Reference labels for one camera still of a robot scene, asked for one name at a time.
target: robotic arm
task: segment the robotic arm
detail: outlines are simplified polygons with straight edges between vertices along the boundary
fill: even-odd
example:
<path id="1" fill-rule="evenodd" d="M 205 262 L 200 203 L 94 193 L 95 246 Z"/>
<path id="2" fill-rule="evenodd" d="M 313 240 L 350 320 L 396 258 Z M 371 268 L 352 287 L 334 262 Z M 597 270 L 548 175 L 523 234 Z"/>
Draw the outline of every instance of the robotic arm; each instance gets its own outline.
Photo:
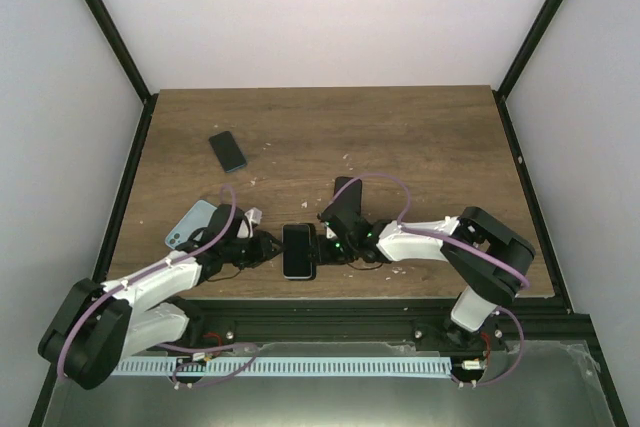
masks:
<path id="1" fill-rule="evenodd" d="M 175 262 L 194 252 L 220 232 L 229 219 L 231 206 L 223 204 L 207 227 L 163 260 L 167 268 L 131 282 L 153 267 L 102 284 L 90 279 L 76 283 L 45 332 L 38 353 L 52 364 L 60 358 L 64 342 L 80 316 L 105 292 L 124 286 L 113 294 L 83 325 L 71 343 L 64 372 L 85 389 L 100 385 L 121 359 L 164 342 L 194 345 L 202 336 L 203 319 L 198 309 L 179 297 L 207 281 L 232 263 L 239 269 L 253 268 L 281 252 L 281 243 L 268 232 L 255 230 L 261 213 L 246 214 L 236 209 L 230 228 L 213 247 L 195 257 Z"/>
<path id="2" fill-rule="evenodd" d="M 467 207 L 459 217 L 400 226 L 397 221 L 384 220 L 370 224 L 356 209 L 335 202 L 319 219 L 327 228 L 326 237 L 318 238 L 321 264 L 350 263 L 358 258 L 382 263 L 406 259 L 449 262 L 468 284 L 451 311 L 451 320 L 467 332 L 477 332 L 496 306 L 507 307 L 515 300 L 522 285 L 513 272 L 524 278 L 535 256 L 529 242 L 478 207 Z M 483 258 L 477 249 L 484 244 Z M 492 260 L 506 264 L 512 273 Z"/>

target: wooden surface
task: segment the wooden surface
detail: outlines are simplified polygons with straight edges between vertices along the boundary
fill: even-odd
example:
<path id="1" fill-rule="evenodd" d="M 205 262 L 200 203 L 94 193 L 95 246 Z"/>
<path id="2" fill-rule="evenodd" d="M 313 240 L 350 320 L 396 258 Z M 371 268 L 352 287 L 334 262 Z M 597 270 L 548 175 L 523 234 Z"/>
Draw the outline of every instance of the wooden surface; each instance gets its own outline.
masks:
<path id="1" fill-rule="evenodd" d="M 231 130 L 248 166 L 225 174 L 207 139 Z M 538 252 L 527 295 L 552 295 L 534 227 L 489 87 L 390 87 L 162 91 L 142 152 L 109 272 L 121 277 L 166 255 L 164 239 L 198 199 L 219 203 L 229 182 L 261 229 L 315 222 L 337 176 L 386 172 L 413 196 L 407 222 L 440 220 L 477 205 Z M 404 205 L 387 180 L 364 183 L 363 213 L 394 218 Z M 235 273 L 230 265 L 219 277 Z M 372 272 L 319 266 L 291 282 L 281 257 L 238 277 L 204 283 L 188 297 L 436 297 L 465 287 L 450 265 L 404 261 Z"/>

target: white wall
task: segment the white wall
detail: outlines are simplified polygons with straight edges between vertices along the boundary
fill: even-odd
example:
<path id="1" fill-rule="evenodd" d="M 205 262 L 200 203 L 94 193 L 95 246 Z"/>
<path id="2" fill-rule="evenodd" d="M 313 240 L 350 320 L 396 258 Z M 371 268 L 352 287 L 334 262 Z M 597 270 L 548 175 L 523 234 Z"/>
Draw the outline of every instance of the white wall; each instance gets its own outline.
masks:
<path id="1" fill-rule="evenodd" d="M 0 425 L 27 425 L 36 347 L 89 275 L 141 103 L 83 0 L 0 0 Z"/>
<path id="2" fill-rule="evenodd" d="M 159 88 L 491 84 L 544 0 L 105 0 Z"/>
<path id="3" fill-rule="evenodd" d="M 571 298 L 640 425 L 640 2 L 565 0 L 508 100 Z"/>

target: phone screen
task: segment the phone screen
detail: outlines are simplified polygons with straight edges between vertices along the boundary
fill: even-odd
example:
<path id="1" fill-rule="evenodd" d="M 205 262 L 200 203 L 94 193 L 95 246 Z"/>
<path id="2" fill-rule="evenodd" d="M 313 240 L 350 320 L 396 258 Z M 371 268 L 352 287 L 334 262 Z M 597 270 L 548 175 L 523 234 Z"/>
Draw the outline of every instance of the phone screen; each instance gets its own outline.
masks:
<path id="1" fill-rule="evenodd" d="M 351 179 L 351 177 L 338 177 L 333 187 L 333 195 Z M 345 208 L 353 209 L 356 214 L 360 215 L 362 211 L 362 180 L 356 180 L 347 187 L 347 190 L 340 194 L 335 203 Z"/>
<path id="2" fill-rule="evenodd" d="M 209 143 L 225 172 L 233 172 L 247 165 L 247 159 L 228 130 L 210 137 Z"/>
<path id="3" fill-rule="evenodd" d="M 293 224 L 282 228 L 282 273 L 287 279 L 304 280 L 313 277 L 311 229 Z"/>

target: black metal frame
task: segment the black metal frame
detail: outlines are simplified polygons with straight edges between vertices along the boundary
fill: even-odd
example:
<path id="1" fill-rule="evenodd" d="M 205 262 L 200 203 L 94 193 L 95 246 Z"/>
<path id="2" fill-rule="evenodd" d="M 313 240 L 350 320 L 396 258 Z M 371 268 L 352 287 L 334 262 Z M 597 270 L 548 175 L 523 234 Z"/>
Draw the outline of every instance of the black metal frame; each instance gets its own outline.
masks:
<path id="1" fill-rule="evenodd" d="M 129 159 L 118 190 L 107 232 L 98 256 L 93 279 L 106 278 L 129 200 L 142 149 L 158 95 L 151 95 L 127 47 L 102 0 L 85 0 L 98 25 L 122 64 L 131 84 L 144 103 Z M 546 0 L 522 47 L 518 51 L 498 91 L 494 91 L 496 107 L 529 206 L 542 248 L 554 296 L 546 299 L 519 298 L 513 311 L 520 318 L 527 338 L 534 340 L 584 340 L 592 356 L 600 363 L 599 373 L 609 407 L 618 426 L 627 420 L 618 399 L 600 344 L 588 315 L 572 313 L 571 300 L 544 223 L 531 178 L 518 144 L 506 100 L 536 46 L 551 23 L 563 0 Z M 201 300 L 208 325 L 219 331 L 232 330 L 235 339 L 252 342 L 274 341 L 345 341 L 371 340 L 402 342 L 412 338 L 416 325 L 444 321 L 455 299 L 403 300 Z M 515 339 L 517 332 L 508 320 L 498 320 L 505 338 Z M 421 348 L 429 350 L 429 345 Z M 55 369 L 51 368 L 31 418 L 31 426 L 41 426 L 55 385 Z"/>

